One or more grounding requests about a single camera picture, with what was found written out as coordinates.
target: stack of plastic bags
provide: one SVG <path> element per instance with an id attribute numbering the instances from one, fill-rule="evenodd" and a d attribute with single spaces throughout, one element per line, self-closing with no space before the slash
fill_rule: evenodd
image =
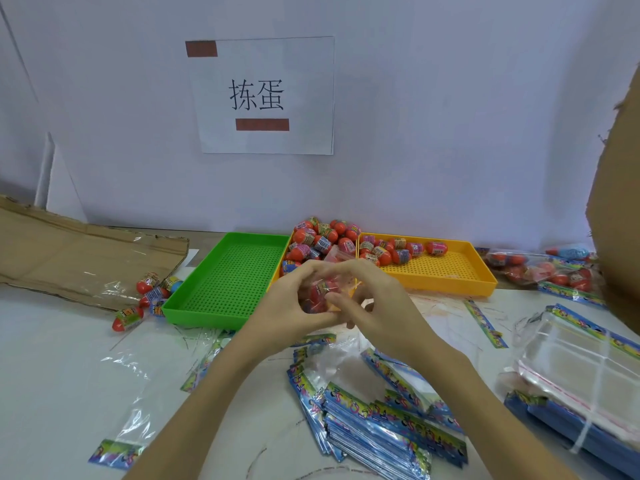
<path id="1" fill-rule="evenodd" d="M 432 453 L 467 463 L 464 434 L 428 383 L 367 345 L 358 335 L 294 350 L 289 382 L 320 451 L 388 479 L 430 478 Z"/>
<path id="2" fill-rule="evenodd" d="M 555 305 L 514 348 L 507 408 L 548 425 L 608 478 L 640 480 L 640 345 Z"/>

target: white table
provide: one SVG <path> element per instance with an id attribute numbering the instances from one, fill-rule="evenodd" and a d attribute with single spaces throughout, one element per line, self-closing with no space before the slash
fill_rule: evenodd
<path id="1" fill-rule="evenodd" d="M 639 339 L 607 312 L 539 292 L 496 290 L 482 306 L 503 312 L 503 320 L 492 319 L 492 323 L 510 344 L 508 329 L 512 330 L 517 320 L 558 301 L 612 331 Z M 154 422 L 158 427 L 187 397 L 179 387 L 190 366 L 201 357 L 202 341 L 152 322 L 143 323 L 122 339 L 111 331 L 112 320 L 112 314 L 95 308 L 0 287 L 3 478 L 119 479 L 122 471 L 91 465 L 87 459 L 122 423 L 123 414 L 145 384 L 143 375 L 166 378 L 164 383 L 156 382 L 153 391 L 160 398 L 156 403 L 161 411 Z M 479 373 L 494 388 L 497 374 L 510 363 L 511 349 L 494 349 L 470 315 L 464 323 L 464 333 L 481 349 Z M 135 371 L 102 360 L 127 352 L 139 362 Z M 287 384 L 284 370 L 290 361 L 289 349 L 253 371 L 220 427 L 201 478 L 371 478 L 352 460 L 339 465 L 320 455 Z M 164 365 L 155 370 L 159 363 Z M 603 478 L 555 443 L 550 443 L 550 448 L 582 478 Z M 473 447 L 469 457 L 470 464 L 463 470 L 434 459 L 433 478 L 490 478 Z"/>

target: white paper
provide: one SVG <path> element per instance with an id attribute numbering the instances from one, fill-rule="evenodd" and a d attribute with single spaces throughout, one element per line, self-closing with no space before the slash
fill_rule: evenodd
<path id="1" fill-rule="evenodd" d="M 188 58 L 204 153 L 333 154 L 333 37 L 216 46 L 217 57 Z M 240 131 L 237 118 L 284 118 L 289 130 Z"/>

